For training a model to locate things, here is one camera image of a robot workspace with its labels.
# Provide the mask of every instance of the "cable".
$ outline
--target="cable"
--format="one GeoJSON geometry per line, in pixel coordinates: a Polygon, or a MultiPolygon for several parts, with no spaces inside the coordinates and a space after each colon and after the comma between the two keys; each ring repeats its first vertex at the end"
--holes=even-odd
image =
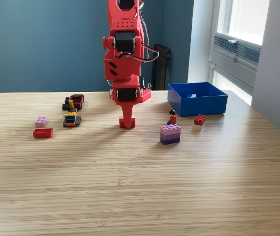
{"type": "Polygon", "coordinates": [[[141,46],[142,46],[143,48],[146,48],[146,49],[148,49],[148,50],[150,50],[150,51],[156,53],[156,56],[153,57],[153,58],[151,58],[151,59],[144,59],[144,58],[138,58],[138,57],[134,56],[134,55],[131,54],[131,53],[120,53],[120,54],[116,57],[116,59],[120,59],[120,58],[122,58],[123,56],[130,56],[130,57],[132,57],[132,58],[134,58],[134,59],[136,59],[136,60],[139,60],[139,61],[141,61],[141,62],[151,62],[151,61],[156,60],[156,59],[159,57],[159,51],[158,51],[158,50],[155,50],[154,48],[151,48],[151,47],[145,45],[144,43],[141,43],[141,46]]]}
{"type": "MultiPolygon", "coordinates": [[[[146,23],[145,23],[145,21],[144,21],[143,12],[142,12],[141,9],[140,9],[140,18],[141,18],[141,20],[142,20],[142,22],[143,22],[143,25],[144,25],[144,28],[145,28],[146,37],[148,38],[148,44],[147,44],[147,45],[150,46],[150,38],[149,38],[149,34],[148,34],[148,28],[147,28],[146,23]]],[[[147,53],[148,53],[148,59],[149,59],[149,58],[150,58],[149,49],[148,49],[147,53]]]]}
{"type": "Polygon", "coordinates": [[[113,88],[112,84],[110,84],[110,83],[109,83],[109,80],[107,80],[107,83],[110,85],[110,87],[112,87],[112,88],[113,88]]]}

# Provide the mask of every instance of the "red robot arm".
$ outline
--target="red robot arm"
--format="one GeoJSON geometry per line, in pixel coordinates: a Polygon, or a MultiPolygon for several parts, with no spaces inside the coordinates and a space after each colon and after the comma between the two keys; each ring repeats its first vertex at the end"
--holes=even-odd
{"type": "Polygon", "coordinates": [[[106,80],[113,81],[112,98],[122,108],[127,129],[131,127],[132,108],[142,96],[139,83],[141,63],[159,56],[158,51],[144,44],[142,5],[140,0],[109,0],[110,37],[103,39],[104,49],[109,49],[105,56],[106,80]],[[145,48],[155,52],[156,56],[145,59],[145,48]]]}

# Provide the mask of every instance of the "blue plastic bin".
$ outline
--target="blue plastic bin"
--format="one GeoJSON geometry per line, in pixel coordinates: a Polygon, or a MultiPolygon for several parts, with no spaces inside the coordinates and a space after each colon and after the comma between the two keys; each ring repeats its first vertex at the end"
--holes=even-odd
{"type": "Polygon", "coordinates": [[[208,82],[168,85],[168,102],[181,117],[223,114],[227,98],[227,94],[208,82]],[[187,98],[190,94],[197,97],[187,98]]]}

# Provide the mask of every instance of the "window blind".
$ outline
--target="window blind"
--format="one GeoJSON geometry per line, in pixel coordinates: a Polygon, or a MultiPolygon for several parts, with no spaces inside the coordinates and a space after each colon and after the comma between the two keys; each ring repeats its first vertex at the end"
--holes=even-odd
{"type": "Polygon", "coordinates": [[[235,43],[231,43],[228,41],[228,39],[220,36],[214,37],[214,44],[216,46],[224,48],[225,50],[233,54],[236,54],[237,56],[244,57],[256,63],[259,62],[260,51],[261,51],[260,48],[239,42],[237,40],[235,43]]]}

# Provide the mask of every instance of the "window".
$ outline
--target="window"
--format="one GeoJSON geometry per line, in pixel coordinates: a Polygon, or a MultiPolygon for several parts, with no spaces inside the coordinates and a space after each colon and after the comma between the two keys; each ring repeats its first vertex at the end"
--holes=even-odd
{"type": "Polygon", "coordinates": [[[220,90],[230,90],[251,106],[252,96],[229,81],[219,72],[214,71],[213,85],[220,90]]]}
{"type": "Polygon", "coordinates": [[[253,93],[269,0],[216,0],[209,59],[209,82],[217,72],[249,95],[253,93]]]}
{"type": "Polygon", "coordinates": [[[221,0],[218,33],[262,45],[269,0],[221,0]]]}

